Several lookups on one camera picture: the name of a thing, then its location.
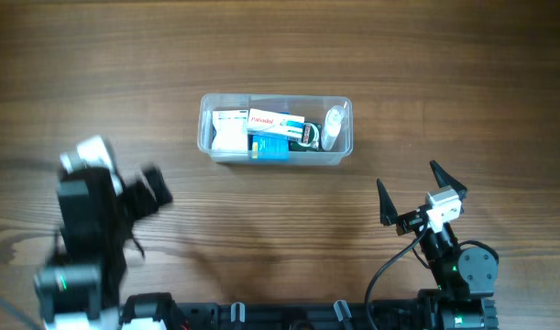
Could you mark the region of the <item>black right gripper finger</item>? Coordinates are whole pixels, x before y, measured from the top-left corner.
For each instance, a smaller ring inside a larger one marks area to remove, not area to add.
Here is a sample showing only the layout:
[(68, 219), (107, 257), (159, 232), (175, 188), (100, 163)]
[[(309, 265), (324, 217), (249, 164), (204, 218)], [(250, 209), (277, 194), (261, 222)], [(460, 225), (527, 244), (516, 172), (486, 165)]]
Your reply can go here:
[(379, 220), (384, 226), (395, 225), (398, 212), (381, 179), (377, 179), (377, 188), (379, 193)]
[(446, 172), (434, 159), (429, 162), (429, 165), (431, 167), (437, 185), (440, 188), (450, 186), (453, 190), (456, 191), (460, 200), (464, 200), (467, 197), (467, 187), (463, 183)]

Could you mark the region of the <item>white medicine box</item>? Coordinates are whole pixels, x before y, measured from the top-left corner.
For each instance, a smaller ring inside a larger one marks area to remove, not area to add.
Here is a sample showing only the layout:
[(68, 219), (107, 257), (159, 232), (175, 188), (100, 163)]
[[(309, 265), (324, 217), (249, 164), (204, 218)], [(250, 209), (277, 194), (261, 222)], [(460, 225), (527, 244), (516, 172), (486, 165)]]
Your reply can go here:
[(248, 110), (213, 111), (212, 149), (248, 151)]

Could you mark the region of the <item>green ointment box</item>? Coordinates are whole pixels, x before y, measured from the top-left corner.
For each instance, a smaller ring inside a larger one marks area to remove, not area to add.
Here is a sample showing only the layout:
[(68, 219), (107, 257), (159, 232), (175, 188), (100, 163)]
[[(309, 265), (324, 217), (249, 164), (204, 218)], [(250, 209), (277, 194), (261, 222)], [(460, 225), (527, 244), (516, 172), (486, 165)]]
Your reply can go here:
[(305, 122), (301, 139), (292, 141), (289, 144), (289, 150), (297, 152), (318, 151), (321, 145), (321, 131), (322, 126), (320, 124)]

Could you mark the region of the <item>blue lozenge box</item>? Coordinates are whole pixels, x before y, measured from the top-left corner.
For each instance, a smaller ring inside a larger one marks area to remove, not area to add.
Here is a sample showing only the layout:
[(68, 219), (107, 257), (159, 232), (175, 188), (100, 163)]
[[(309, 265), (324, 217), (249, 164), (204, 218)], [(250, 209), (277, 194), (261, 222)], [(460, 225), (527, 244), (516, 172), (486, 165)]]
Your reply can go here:
[(289, 141), (286, 139), (251, 135), (249, 142), (254, 161), (287, 161), (289, 158)]

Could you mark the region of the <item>white spray bottle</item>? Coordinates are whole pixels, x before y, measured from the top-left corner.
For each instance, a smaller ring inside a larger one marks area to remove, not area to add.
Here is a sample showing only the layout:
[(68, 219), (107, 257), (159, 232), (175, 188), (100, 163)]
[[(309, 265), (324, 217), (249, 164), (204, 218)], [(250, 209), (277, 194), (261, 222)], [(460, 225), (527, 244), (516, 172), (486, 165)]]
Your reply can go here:
[(333, 106), (324, 119), (321, 133), (321, 145), (324, 151), (330, 151), (340, 134), (341, 126), (345, 118), (345, 108), (340, 105)]

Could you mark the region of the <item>white Panadol box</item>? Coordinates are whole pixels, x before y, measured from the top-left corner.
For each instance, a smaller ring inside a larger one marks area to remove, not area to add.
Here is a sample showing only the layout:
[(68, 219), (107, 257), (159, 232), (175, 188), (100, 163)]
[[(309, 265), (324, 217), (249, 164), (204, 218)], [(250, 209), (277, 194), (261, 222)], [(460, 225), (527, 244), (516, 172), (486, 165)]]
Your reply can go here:
[(252, 135), (297, 141), (302, 138), (305, 118), (251, 108), (247, 132)]

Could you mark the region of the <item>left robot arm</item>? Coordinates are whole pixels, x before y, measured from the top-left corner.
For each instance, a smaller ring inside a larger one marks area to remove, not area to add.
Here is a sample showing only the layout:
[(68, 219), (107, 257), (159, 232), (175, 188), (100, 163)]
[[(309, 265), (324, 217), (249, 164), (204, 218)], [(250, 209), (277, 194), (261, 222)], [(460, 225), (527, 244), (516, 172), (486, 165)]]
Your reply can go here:
[(136, 241), (137, 221), (172, 202), (159, 167), (142, 169), (142, 178), (116, 192), (113, 173), (104, 167), (85, 167), (59, 175), (57, 196), (63, 225), (54, 246), (34, 277), (39, 312), (46, 325), (63, 314), (83, 314), (97, 321), (102, 312), (120, 305), (126, 273), (124, 247)]

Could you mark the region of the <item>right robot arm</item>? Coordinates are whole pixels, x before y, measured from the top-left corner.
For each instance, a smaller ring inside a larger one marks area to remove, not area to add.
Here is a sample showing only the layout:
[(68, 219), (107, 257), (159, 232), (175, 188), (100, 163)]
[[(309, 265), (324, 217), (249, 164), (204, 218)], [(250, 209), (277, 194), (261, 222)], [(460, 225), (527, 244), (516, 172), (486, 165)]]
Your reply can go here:
[[(468, 188), (432, 160), (438, 188), (424, 204), (400, 214), (383, 183), (377, 180), (379, 221), (395, 226), (399, 236), (415, 239), (388, 260), (370, 280), (364, 296), (368, 326), (372, 329), (497, 329), (492, 297), (500, 256), (476, 240), (458, 241), (451, 223), (464, 213)], [(433, 275), (436, 287), (422, 289), (410, 300), (373, 300), (378, 279), (408, 253)]]

